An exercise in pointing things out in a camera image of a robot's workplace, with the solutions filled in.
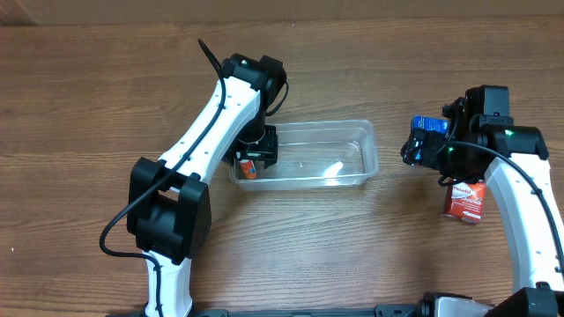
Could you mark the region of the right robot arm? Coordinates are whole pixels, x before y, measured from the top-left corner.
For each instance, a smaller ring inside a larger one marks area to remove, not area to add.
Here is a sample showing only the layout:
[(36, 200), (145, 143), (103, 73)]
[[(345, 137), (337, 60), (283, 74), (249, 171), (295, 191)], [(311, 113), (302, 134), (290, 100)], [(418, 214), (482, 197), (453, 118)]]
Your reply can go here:
[(440, 173), (451, 189), (483, 183), (501, 214), (511, 257), (513, 292), (488, 306), (470, 297), (427, 293), (416, 316), (561, 316), (563, 220), (540, 130), (517, 126), (509, 89), (482, 85), (442, 109), (439, 119), (414, 116), (400, 155), (405, 164)]

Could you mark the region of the red Panadol box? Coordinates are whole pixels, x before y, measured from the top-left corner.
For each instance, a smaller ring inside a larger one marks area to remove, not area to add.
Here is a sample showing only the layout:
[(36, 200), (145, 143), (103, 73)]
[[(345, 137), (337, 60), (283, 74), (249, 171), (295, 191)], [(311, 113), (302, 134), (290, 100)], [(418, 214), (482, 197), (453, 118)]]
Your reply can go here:
[(461, 182), (449, 186), (442, 215), (455, 217), (472, 224), (479, 223), (485, 196), (486, 184), (483, 181), (474, 184)]

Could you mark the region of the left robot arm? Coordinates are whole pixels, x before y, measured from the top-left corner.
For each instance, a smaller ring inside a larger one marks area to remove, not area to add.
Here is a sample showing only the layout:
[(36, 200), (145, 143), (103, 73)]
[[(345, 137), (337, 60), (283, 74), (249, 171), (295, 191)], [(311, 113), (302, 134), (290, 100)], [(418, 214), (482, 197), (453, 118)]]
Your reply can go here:
[(234, 54), (212, 64), (219, 80), (201, 114), (158, 160), (140, 158), (131, 170), (127, 230), (148, 268), (144, 316), (190, 313), (189, 265), (209, 235), (209, 185), (219, 164), (278, 160), (276, 129), (265, 120), (288, 90), (283, 63)]

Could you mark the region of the blue medicine box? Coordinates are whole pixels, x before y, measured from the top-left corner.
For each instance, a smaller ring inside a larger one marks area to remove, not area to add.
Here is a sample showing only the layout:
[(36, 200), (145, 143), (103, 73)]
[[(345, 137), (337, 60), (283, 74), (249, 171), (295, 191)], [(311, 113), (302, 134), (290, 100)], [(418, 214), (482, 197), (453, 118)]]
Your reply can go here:
[(408, 140), (404, 145), (404, 162), (408, 165), (422, 165), (430, 160), (442, 147), (438, 140), (449, 135), (449, 121), (415, 115)]

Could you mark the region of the orange bottle white cap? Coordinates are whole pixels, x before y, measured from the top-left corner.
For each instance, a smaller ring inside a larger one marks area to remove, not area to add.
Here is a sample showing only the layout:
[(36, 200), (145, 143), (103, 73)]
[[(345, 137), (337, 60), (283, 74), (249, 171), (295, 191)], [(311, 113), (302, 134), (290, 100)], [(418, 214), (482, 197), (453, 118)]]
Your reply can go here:
[(254, 180), (257, 177), (257, 171), (253, 160), (242, 159), (239, 161), (239, 165), (247, 180)]

